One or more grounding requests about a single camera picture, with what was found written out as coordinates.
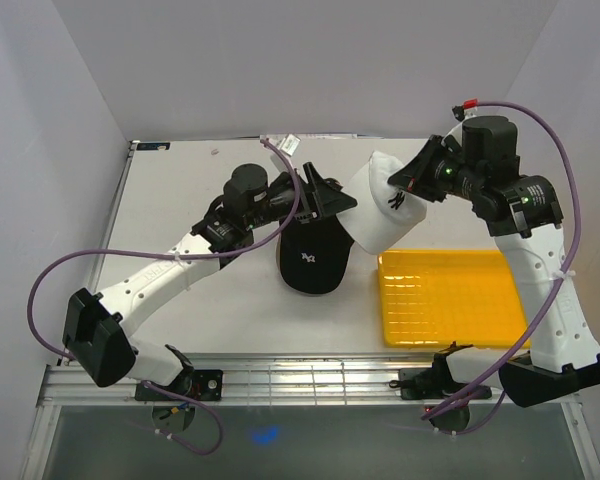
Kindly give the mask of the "white baseball cap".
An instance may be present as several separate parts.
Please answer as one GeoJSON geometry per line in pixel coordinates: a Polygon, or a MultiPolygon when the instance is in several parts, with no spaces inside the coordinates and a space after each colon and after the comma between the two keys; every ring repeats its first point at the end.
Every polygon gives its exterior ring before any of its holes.
{"type": "Polygon", "coordinates": [[[423,200],[388,183],[403,167],[398,158],[374,150],[369,161],[343,189],[357,205],[339,213],[337,219],[354,242],[369,254],[378,255],[390,249],[426,217],[423,200]]]}

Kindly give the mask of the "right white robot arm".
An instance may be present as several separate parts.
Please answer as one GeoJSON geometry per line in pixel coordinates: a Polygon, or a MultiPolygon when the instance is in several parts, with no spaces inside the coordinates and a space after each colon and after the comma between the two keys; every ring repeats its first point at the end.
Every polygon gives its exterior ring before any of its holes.
{"type": "Polygon", "coordinates": [[[452,344],[430,368],[408,380],[421,397],[451,401],[482,386],[529,407],[600,384],[600,345],[591,333],[566,266],[563,213],[552,184],[523,175],[518,129],[504,116],[465,119],[433,135],[389,177],[390,185],[429,202],[449,195],[470,202],[512,273],[531,347],[499,351],[452,344]]]}

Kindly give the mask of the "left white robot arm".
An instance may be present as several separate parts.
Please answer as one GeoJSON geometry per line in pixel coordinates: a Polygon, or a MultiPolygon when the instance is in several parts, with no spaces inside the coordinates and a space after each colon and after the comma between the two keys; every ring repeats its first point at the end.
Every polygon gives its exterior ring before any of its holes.
{"type": "Polygon", "coordinates": [[[170,399],[185,397],[194,371],[187,357],[133,335],[159,308],[253,245],[256,228],[282,227],[277,261],[289,287],[324,295],[339,286],[353,240],[337,216],[357,202],[311,163],[303,169],[303,178],[284,172],[270,181],[259,165],[237,167],[204,218],[171,248],[170,259],[97,293],[81,289],[71,296],[63,343],[97,386],[133,378],[157,384],[170,399]]]}

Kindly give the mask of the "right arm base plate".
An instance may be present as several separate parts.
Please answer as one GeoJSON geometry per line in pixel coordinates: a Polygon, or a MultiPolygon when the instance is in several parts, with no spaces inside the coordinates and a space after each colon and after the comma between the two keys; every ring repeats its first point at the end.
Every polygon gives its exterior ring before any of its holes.
{"type": "Polygon", "coordinates": [[[465,385],[430,367],[400,369],[398,378],[391,380],[389,387],[399,390],[402,400],[441,400],[452,396],[465,385]]]}

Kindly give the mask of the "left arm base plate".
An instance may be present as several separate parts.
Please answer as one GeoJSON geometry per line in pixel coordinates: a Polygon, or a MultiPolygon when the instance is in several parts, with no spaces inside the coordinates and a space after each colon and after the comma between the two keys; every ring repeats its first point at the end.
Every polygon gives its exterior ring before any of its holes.
{"type": "MultiPolygon", "coordinates": [[[[168,386],[159,386],[160,389],[170,393],[192,398],[196,401],[219,401],[222,396],[222,383],[224,372],[219,369],[193,370],[180,375],[168,386]]],[[[169,401],[171,397],[138,384],[135,389],[136,401],[169,401]]]]}

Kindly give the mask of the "beige baseball cap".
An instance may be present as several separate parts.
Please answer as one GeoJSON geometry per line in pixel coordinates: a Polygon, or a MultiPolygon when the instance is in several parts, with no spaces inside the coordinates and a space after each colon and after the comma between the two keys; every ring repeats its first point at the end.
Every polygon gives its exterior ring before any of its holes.
{"type": "Polygon", "coordinates": [[[298,293],[299,295],[306,296],[306,297],[323,297],[323,296],[328,295],[330,292],[327,292],[327,293],[324,293],[324,292],[323,293],[308,293],[308,292],[300,292],[300,291],[298,291],[296,293],[298,293]]]}

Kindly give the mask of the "black NY baseball cap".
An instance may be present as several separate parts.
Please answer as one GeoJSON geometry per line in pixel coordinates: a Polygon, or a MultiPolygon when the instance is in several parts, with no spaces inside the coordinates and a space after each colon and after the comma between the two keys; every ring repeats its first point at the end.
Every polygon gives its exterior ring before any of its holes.
{"type": "Polygon", "coordinates": [[[278,243],[278,270],[286,285],[300,293],[324,295],[341,283],[354,241],[336,217],[291,221],[278,243]]]}

